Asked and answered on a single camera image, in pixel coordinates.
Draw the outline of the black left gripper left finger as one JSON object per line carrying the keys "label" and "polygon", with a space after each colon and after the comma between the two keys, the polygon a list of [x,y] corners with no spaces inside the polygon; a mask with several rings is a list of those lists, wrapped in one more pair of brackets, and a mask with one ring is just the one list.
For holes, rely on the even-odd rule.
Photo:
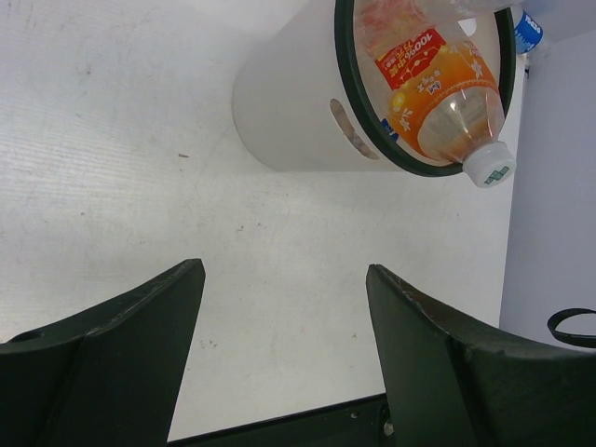
{"label": "black left gripper left finger", "polygon": [[205,283],[198,259],[1,345],[5,446],[164,446]]}

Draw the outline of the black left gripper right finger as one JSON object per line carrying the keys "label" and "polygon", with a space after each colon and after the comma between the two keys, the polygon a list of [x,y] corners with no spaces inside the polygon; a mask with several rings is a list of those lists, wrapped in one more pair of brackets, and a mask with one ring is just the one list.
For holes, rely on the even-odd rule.
{"label": "black left gripper right finger", "polygon": [[398,446],[591,446],[595,357],[501,331],[379,264],[366,291]]}

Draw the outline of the large orange label bottle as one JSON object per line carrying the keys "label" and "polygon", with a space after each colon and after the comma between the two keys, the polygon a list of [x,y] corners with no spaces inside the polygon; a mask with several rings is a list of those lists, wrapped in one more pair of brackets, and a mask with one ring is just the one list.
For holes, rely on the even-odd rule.
{"label": "large orange label bottle", "polygon": [[355,40],[373,110],[418,156],[457,163],[480,188],[516,161],[499,134],[504,106],[490,67],[459,22],[488,1],[358,1]]}

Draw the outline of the white bin with black rim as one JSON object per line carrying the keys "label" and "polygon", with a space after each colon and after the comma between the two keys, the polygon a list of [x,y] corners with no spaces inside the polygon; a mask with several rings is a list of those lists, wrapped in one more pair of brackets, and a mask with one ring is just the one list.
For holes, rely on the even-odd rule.
{"label": "white bin with black rim", "polygon": [[[389,138],[361,78],[356,2],[312,1],[255,49],[233,90],[240,139],[279,171],[465,174],[457,163],[427,160]],[[488,2],[493,10],[459,24],[490,67],[506,117],[515,62],[511,15],[508,2]]]}

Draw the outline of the small clear bottle blue label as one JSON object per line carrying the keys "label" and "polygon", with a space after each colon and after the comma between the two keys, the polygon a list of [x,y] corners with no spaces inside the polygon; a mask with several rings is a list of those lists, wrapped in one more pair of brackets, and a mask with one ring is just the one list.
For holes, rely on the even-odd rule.
{"label": "small clear bottle blue label", "polygon": [[393,141],[393,142],[397,142],[399,139],[399,134],[392,128],[392,126],[389,124],[388,120],[386,118],[384,118],[381,121],[381,125],[383,126],[383,128],[385,129],[386,133],[388,134],[389,138]]}

